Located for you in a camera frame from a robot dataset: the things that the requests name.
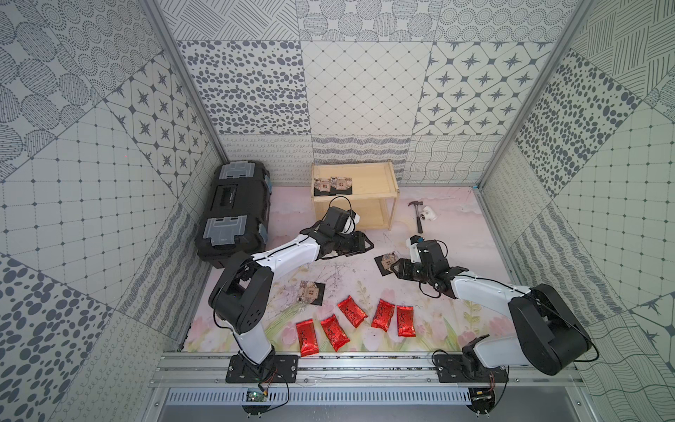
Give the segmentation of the black tea bag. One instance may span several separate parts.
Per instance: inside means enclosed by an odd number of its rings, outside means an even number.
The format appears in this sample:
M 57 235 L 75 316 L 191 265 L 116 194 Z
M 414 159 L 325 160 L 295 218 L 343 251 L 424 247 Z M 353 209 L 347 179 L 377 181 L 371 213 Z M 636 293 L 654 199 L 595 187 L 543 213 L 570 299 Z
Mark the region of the black tea bag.
M 397 263 L 399 256 L 395 251 L 375 257 L 374 262 L 380 271 L 381 276 L 392 274 L 391 267 Z
M 334 194 L 331 179 L 314 179 L 313 195 L 315 197 L 332 196 Z
M 298 302 L 315 306 L 323 305 L 325 284 L 314 281 L 301 281 Z
M 330 179 L 332 193 L 335 195 L 351 195 L 353 193 L 353 179 L 348 177 L 335 177 Z

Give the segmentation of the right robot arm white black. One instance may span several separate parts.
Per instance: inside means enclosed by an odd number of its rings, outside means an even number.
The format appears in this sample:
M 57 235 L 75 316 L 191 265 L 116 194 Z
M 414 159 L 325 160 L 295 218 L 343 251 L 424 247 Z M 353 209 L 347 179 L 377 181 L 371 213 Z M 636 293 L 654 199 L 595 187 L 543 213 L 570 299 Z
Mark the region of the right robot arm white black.
M 468 376 L 497 367 L 527 366 L 554 376 L 570 364 L 584 363 L 582 356 L 588 351 L 598 350 L 552 286 L 511 286 L 477 276 L 466 267 L 450 265 L 445 244 L 437 240 L 414 236 L 409 249 L 409 258 L 390 266 L 397 278 L 490 309 L 513 324 L 514 334 L 478 337 L 462 348 L 462 366 Z

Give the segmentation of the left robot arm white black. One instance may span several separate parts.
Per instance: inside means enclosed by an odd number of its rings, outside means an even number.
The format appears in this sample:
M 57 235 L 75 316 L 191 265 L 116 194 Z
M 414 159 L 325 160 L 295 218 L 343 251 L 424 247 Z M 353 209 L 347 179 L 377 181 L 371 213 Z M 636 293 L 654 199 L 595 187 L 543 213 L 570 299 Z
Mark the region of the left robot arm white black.
M 232 332 L 248 362 L 260 366 L 274 355 L 261 325 L 274 281 L 318 260 L 374 249 L 367 235 L 357 230 L 358 222 L 353 210 L 329 207 L 321 220 L 286 244 L 256 254 L 238 251 L 228 258 L 208 305 L 216 326 Z

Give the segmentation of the light wooden shelf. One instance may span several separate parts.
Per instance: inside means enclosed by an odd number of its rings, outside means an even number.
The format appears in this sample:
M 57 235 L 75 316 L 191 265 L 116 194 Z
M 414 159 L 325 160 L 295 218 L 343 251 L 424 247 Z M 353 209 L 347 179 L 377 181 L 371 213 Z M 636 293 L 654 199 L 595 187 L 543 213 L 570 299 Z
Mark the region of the light wooden shelf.
M 353 179 L 351 195 L 313 195 L 314 179 L 348 177 Z M 328 207 L 353 209 L 360 216 L 358 230 L 389 230 L 392 227 L 400 189 L 390 161 L 365 164 L 313 165 L 312 201 L 316 217 Z

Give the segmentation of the red tea bag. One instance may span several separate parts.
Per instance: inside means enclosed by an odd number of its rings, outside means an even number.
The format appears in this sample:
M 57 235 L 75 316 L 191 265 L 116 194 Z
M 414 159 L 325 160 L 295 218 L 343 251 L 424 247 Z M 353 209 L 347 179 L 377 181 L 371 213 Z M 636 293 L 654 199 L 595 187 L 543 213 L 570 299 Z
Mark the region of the red tea bag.
M 312 319 L 297 323 L 296 332 L 300 344 L 300 354 L 302 357 L 319 353 L 316 329 Z
M 383 299 L 379 300 L 376 311 L 374 313 L 371 326 L 376 329 L 381 329 L 385 332 L 390 328 L 391 320 L 394 316 L 396 306 Z
M 339 323 L 336 315 L 331 315 L 321 322 L 324 334 L 335 352 L 350 342 L 349 337 Z
M 337 307 L 354 328 L 358 328 L 367 318 L 367 313 L 356 304 L 351 295 L 340 302 Z
M 411 306 L 397 306 L 397 332 L 399 337 L 414 338 L 414 308 Z

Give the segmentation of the red tea bag rightmost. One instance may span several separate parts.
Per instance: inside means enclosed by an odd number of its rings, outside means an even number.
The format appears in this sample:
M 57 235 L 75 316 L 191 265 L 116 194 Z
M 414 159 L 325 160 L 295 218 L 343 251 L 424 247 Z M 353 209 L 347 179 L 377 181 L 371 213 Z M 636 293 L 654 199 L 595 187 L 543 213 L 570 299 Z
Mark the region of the red tea bag rightmost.
M 414 308 L 411 306 L 397 306 L 397 332 L 399 337 L 414 338 Z

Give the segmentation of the red tea bag middle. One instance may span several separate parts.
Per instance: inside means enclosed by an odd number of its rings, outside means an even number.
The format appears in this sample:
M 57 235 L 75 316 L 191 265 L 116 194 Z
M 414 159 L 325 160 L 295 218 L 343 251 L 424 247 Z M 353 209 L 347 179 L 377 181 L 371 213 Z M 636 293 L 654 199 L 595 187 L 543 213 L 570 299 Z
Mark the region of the red tea bag middle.
M 354 328 L 358 328 L 367 318 L 367 313 L 356 304 L 351 295 L 340 302 L 337 307 Z

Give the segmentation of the red tea bag leftmost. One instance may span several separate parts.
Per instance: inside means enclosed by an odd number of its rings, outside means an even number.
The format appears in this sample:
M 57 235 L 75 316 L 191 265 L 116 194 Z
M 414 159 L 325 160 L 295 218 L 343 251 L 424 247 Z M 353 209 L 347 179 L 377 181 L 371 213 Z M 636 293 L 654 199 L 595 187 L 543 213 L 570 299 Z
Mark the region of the red tea bag leftmost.
M 316 329 L 312 319 L 297 323 L 296 332 L 300 344 L 300 354 L 302 357 L 319 353 Z

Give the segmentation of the black plastic toolbox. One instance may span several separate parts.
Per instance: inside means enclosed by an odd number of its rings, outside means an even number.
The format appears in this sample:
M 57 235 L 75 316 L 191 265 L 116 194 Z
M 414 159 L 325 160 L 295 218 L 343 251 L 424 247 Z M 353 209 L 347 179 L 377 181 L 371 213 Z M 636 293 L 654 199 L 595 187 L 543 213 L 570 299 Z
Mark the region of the black plastic toolbox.
M 198 257 L 222 268 L 238 251 L 265 251 L 271 195 L 271 174 L 260 161 L 236 161 L 218 168 L 195 238 Z

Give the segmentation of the right black circuit board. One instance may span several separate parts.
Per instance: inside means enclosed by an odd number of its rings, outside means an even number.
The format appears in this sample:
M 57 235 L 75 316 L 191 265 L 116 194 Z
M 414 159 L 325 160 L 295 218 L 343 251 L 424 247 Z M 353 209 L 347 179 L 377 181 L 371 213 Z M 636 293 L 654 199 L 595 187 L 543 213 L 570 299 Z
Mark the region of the right black circuit board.
M 496 404 L 493 390 L 469 389 L 470 404 L 468 408 L 478 415 L 487 415 Z

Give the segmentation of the left green circuit board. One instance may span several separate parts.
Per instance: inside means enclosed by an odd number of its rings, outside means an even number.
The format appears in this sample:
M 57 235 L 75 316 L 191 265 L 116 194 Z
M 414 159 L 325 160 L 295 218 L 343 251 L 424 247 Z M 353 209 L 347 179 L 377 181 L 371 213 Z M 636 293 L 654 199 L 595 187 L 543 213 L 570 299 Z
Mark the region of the left green circuit board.
M 267 401 L 267 394 L 261 390 L 249 389 L 246 393 L 247 403 L 264 403 Z

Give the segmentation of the black handled hammer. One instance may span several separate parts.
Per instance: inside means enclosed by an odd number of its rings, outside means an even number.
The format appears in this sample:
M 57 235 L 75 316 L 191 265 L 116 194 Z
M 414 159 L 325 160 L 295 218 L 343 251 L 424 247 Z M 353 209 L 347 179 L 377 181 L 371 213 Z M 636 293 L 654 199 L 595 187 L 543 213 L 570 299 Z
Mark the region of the black handled hammer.
M 409 207 L 413 207 L 415 210 L 415 216 L 416 216 L 416 225 L 417 225 L 417 233 L 418 235 L 422 235 L 424 233 L 423 229 L 423 223 L 422 223 L 422 209 L 424 206 L 424 202 L 421 200 L 413 200 L 408 204 Z

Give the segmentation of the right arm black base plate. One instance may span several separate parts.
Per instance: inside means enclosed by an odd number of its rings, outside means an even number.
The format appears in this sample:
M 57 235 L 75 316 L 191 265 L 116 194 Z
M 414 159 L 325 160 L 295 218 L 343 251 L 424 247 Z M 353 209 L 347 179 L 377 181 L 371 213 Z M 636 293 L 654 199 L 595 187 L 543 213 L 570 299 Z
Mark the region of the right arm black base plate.
M 508 378 L 505 369 L 487 369 L 477 359 L 463 354 L 436 351 L 432 364 L 440 383 L 505 383 Z

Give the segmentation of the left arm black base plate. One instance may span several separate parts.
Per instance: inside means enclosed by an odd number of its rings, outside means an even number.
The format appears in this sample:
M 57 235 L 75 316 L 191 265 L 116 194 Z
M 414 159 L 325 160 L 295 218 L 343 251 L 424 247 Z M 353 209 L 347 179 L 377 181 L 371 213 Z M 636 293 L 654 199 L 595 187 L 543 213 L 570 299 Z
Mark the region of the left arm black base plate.
M 295 354 L 272 354 L 258 364 L 238 353 L 230 359 L 226 383 L 294 383 L 299 360 Z

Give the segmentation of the aluminium mounting rail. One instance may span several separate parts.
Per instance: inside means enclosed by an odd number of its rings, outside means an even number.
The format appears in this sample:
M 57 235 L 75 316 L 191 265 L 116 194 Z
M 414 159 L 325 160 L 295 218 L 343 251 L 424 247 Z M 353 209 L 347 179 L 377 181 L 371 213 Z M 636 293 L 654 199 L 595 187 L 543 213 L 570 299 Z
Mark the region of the aluminium mounting rail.
M 159 387 L 222 386 L 233 353 L 164 353 L 149 385 Z M 296 378 L 300 387 L 422 386 L 439 383 L 437 367 L 429 353 L 327 353 L 300 358 Z M 568 367 L 545 376 L 533 367 L 512 367 L 511 387 L 571 387 L 583 383 L 579 372 Z

